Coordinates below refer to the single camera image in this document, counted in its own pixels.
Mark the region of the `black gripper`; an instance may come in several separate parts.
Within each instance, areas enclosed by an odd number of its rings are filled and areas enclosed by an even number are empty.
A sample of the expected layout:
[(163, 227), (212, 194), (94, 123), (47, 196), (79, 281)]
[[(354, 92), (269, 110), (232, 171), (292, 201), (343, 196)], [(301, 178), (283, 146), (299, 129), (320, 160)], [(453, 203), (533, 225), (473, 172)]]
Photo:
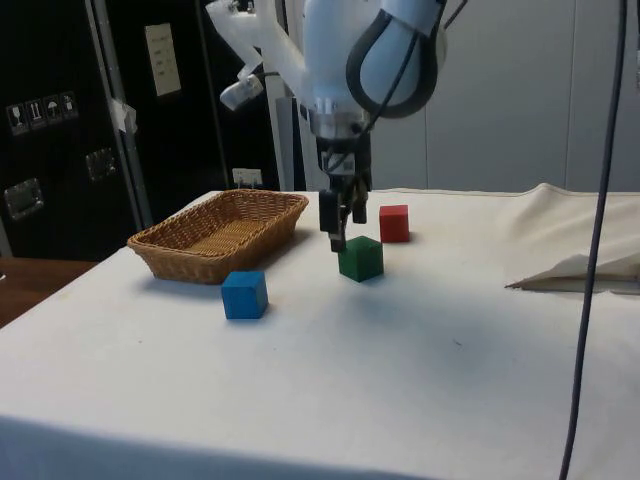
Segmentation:
[(371, 136), (348, 139), (316, 138), (318, 166), (328, 179), (319, 193), (319, 227), (328, 235), (331, 251), (344, 250), (345, 220), (340, 196), (347, 189), (348, 209), (355, 224), (367, 223), (367, 202), (372, 189)]

